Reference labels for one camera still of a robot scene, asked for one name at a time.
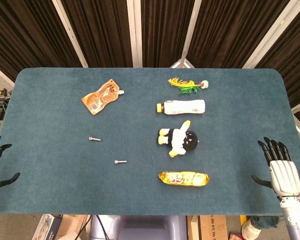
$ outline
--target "cable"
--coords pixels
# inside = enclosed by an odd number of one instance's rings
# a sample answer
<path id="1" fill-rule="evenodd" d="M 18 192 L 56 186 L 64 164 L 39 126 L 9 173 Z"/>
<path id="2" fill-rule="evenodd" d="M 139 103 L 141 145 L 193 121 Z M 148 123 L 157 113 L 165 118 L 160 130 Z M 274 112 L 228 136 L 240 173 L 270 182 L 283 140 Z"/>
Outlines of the cable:
<path id="1" fill-rule="evenodd" d="M 104 225 L 102 224 L 102 222 L 101 222 L 101 220 L 100 220 L 99 215 L 95 215 L 95 216 L 96 216 L 96 218 L 99 220 L 99 223 L 100 223 L 100 225 L 101 225 L 101 227 L 102 227 L 102 231 L 103 231 L 105 240 L 109 240 L 109 237 L 108 237 L 108 235 L 107 235 L 107 232 L 106 232 L 106 230 L 105 230 Z"/>
<path id="2" fill-rule="evenodd" d="M 74 239 L 74 240 L 77 240 L 77 239 L 79 238 L 80 234 L 81 234 L 81 233 L 82 233 L 82 231 L 85 229 L 85 227 L 87 226 L 87 224 L 90 222 L 91 218 L 92 218 L 92 215 L 90 215 L 90 217 L 89 217 L 88 221 L 86 221 L 85 225 L 83 225 L 83 227 L 80 229 L 80 231 L 79 231 L 78 235 L 75 237 L 75 239 Z"/>

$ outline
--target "floor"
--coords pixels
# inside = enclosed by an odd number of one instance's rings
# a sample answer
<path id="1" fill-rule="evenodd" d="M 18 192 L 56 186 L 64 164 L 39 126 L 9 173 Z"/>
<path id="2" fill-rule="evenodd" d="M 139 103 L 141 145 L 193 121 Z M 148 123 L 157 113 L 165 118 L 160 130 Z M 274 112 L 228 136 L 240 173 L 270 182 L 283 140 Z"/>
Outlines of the floor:
<path id="1" fill-rule="evenodd" d="M 12 87 L 0 77 L 0 90 Z M 40 220 L 40 214 L 0 214 L 0 240 L 30 240 Z M 227 216 L 229 233 L 240 233 L 240 216 Z M 284 222 L 278 228 L 263 229 L 258 240 L 287 240 L 288 232 Z"/>

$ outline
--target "black plush head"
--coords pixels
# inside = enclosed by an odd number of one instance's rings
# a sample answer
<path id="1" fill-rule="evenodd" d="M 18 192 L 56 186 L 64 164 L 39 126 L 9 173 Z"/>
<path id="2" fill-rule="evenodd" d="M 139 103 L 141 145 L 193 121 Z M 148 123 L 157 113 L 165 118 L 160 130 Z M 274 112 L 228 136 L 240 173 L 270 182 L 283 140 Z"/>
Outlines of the black plush head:
<path id="1" fill-rule="evenodd" d="M 183 148 L 186 151 L 193 150 L 198 145 L 198 137 L 193 131 L 187 131 L 185 133 L 185 139 L 183 140 Z"/>

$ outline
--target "yellow feather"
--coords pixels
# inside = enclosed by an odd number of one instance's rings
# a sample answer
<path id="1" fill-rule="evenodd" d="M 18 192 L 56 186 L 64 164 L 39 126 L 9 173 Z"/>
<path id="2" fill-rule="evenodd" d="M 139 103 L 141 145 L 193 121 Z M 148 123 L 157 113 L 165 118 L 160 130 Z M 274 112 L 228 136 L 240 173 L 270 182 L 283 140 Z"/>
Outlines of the yellow feather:
<path id="1" fill-rule="evenodd" d="M 187 87 L 197 87 L 200 86 L 200 84 L 195 84 L 194 81 L 185 81 L 185 80 L 179 80 L 178 77 L 170 78 L 168 82 L 172 86 L 180 87 L 180 88 L 187 88 Z"/>

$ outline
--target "bottle cap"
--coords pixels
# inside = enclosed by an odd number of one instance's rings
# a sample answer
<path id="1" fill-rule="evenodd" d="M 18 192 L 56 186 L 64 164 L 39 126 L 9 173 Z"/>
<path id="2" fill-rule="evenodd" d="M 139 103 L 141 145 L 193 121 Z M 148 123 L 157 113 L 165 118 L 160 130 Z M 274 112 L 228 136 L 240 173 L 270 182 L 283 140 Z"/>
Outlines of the bottle cap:
<path id="1" fill-rule="evenodd" d="M 156 104 L 156 112 L 157 113 L 162 113 L 162 104 L 161 103 Z"/>

